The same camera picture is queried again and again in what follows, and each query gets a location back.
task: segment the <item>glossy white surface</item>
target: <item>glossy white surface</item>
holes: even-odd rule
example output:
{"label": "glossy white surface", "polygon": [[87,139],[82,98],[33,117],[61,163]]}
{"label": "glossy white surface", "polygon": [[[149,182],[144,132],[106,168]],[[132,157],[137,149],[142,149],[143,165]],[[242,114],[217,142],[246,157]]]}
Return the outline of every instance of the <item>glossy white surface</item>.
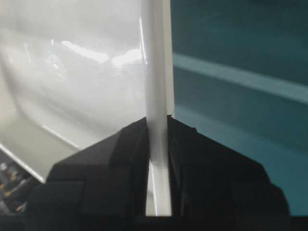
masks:
{"label": "glossy white surface", "polygon": [[0,148],[43,182],[57,161],[147,116],[155,214],[169,215],[168,5],[0,0]]}

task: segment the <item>teal surface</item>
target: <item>teal surface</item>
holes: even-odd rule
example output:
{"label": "teal surface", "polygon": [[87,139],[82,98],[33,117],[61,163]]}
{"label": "teal surface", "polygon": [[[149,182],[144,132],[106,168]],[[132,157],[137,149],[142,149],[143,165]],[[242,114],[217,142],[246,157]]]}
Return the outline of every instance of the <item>teal surface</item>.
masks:
{"label": "teal surface", "polygon": [[171,2],[176,118],[261,162],[308,215],[308,1]]}

